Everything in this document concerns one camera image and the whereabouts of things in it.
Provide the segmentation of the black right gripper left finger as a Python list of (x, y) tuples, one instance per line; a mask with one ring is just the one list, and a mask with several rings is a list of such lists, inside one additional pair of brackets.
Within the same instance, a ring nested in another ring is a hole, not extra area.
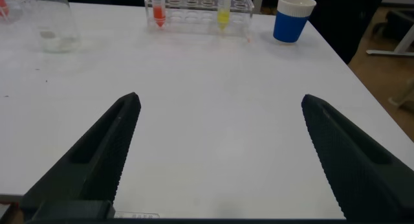
[(119, 98), (23, 196), (20, 206), (66, 200), (113, 202), (140, 109), (136, 93)]

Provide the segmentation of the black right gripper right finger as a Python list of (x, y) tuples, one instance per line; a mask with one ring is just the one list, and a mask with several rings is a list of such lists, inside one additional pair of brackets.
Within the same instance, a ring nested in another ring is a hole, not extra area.
[(413, 220), (413, 170), (321, 98), (305, 95), (301, 108), (346, 220)]

